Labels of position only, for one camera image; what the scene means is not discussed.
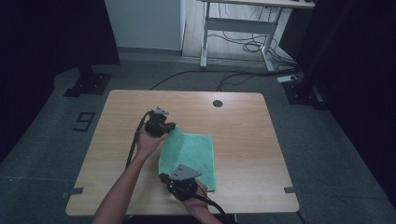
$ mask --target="person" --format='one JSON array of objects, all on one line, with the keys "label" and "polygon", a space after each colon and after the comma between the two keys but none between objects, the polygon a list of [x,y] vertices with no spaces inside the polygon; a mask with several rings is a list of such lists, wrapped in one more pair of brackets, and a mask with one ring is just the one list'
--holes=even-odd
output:
[{"label": "person", "polygon": [[[134,192],[137,178],[145,161],[156,150],[158,145],[166,139],[168,133],[160,138],[149,136],[145,132],[145,126],[140,130],[137,139],[137,151],[131,163],[121,174],[114,186],[102,200],[93,218],[94,224],[121,224],[128,209],[129,202]],[[207,187],[197,180],[198,185],[204,192],[197,190],[197,194],[204,196],[207,193]],[[208,209],[208,205],[195,198],[188,199],[183,202],[187,211],[203,224],[220,224]]]}]

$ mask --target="person's left hand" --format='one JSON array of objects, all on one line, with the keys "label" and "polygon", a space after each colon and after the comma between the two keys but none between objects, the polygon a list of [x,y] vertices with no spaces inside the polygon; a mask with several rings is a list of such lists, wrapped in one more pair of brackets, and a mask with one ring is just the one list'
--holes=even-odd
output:
[{"label": "person's left hand", "polygon": [[137,152],[136,156],[148,158],[157,149],[158,145],[168,137],[168,133],[165,133],[159,138],[151,137],[145,131],[145,125],[140,129],[139,137],[137,138]]}]

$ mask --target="folded cloth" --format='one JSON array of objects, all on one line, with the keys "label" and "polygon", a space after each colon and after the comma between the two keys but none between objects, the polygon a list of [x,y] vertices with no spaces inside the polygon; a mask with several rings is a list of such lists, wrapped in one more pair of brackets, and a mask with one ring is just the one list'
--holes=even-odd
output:
[{"label": "folded cloth", "polygon": [[207,190],[215,190],[216,173],[212,136],[183,133],[176,126],[163,142],[159,174],[170,175],[180,164],[201,172],[202,175],[196,178],[207,186]]}]

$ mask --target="person's right hand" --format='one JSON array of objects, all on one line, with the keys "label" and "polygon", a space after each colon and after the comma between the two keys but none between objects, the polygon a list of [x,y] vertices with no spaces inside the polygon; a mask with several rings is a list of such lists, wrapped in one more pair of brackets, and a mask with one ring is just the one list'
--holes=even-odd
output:
[{"label": "person's right hand", "polygon": [[[203,183],[201,183],[199,180],[195,179],[198,186],[200,188],[198,188],[196,194],[207,198],[206,194],[207,194],[207,186],[204,185]],[[201,200],[198,200],[196,198],[190,198],[184,202],[182,202],[183,205],[186,207],[187,211],[189,211],[189,213],[197,218],[201,223],[221,223],[220,221],[218,221],[210,212],[209,212],[209,208],[207,206],[207,203],[202,202]]]}]

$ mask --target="wooden floor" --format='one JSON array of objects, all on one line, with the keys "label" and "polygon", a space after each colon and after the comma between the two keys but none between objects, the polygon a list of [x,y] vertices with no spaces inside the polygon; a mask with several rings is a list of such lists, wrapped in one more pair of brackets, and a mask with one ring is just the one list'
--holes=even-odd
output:
[{"label": "wooden floor", "polygon": [[[200,57],[201,46],[204,40],[204,17],[205,11],[204,3],[200,1],[186,1],[187,4],[187,24],[183,44],[183,56],[184,57]],[[256,6],[243,6],[243,5],[232,5],[232,4],[211,4],[210,16],[211,17],[222,17],[232,18],[241,20],[255,20],[260,18],[260,21],[272,21],[276,16],[276,7],[256,7]],[[276,29],[275,40],[280,41],[280,37],[283,34],[285,25],[289,19],[290,9],[283,9],[282,15],[279,20],[279,25]],[[224,37],[226,34],[229,38],[235,39],[236,42],[246,43],[249,40],[237,40],[251,38],[252,34],[234,33],[234,32],[221,32],[221,31],[209,31],[209,37],[207,40],[207,57],[216,59],[231,59],[241,61],[257,61],[262,62],[262,54],[258,52],[248,52],[244,50],[244,45],[235,44],[230,41],[224,40],[218,36]],[[265,37],[255,38],[256,41],[264,42]],[[276,46],[276,41],[272,42],[271,47]],[[283,50],[279,47],[276,48],[277,52],[281,55],[285,55]]]}]

